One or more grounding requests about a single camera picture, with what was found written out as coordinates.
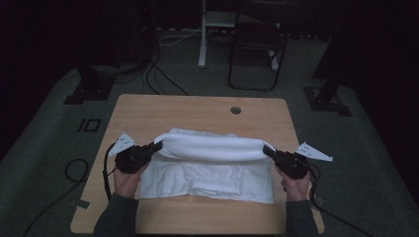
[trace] white fabric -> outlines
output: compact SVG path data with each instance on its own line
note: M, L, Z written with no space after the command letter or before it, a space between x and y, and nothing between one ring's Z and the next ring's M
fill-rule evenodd
M269 143L234 134L173 128L154 139L163 148L142 173L139 196L182 195L273 203Z

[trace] handheld controller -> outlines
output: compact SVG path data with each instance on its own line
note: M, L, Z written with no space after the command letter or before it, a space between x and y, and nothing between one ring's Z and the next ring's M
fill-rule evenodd
M291 154L288 151L280 150L274 151L268 146L264 146L263 152L274 160L275 166L294 180L304 178L308 172L307 160L300 154Z
M157 144L150 143L143 146L132 146L117 154L115 158L116 166L123 173L134 174L146 165L151 160L154 152L160 150L161 147L161 141Z

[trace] gray sleeve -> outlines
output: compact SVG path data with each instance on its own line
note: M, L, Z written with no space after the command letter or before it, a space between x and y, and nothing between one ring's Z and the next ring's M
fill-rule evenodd
M287 211L287 237L320 236L314 222L309 200L288 201Z
M113 194L96 223L93 236L135 236L135 217L139 201Z

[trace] white paper tag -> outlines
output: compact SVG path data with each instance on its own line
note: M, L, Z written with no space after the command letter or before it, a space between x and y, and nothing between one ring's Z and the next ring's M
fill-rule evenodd
M125 132L123 132L121 137L117 140L114 147L109 152L109 157L116 155L122 151L125 151L134 145L135 141L133 141L132 138L130 138Z
M296 149L296 153L298 153L302 156L305 156L309 159L333 161L333 157L323 154L322 152L320 152L320 151L316 150L315 148L309 146L305 142Z

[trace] wooden table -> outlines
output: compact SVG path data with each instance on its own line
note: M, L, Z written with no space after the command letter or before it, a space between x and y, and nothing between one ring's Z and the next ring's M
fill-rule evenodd
M239 107L241 113L230 109ZM102 170L107 148L123 132L137 144L146 144L172 127L220 134L260 138L283 151L299 146L287 103L281 99L121 95L103 138L96 161L85 186L82 200L89 208L77 207L71 223L76 233L92 233L108 204ZM115 166L114 158L108 169ZM141 199L136 232L153 234L281 234L285 232L286 194L281 176L271 170L275 203L222 200L208 197L165 197ZM113 191L113 177L110 176ZM320 232L324 225L313 210Z

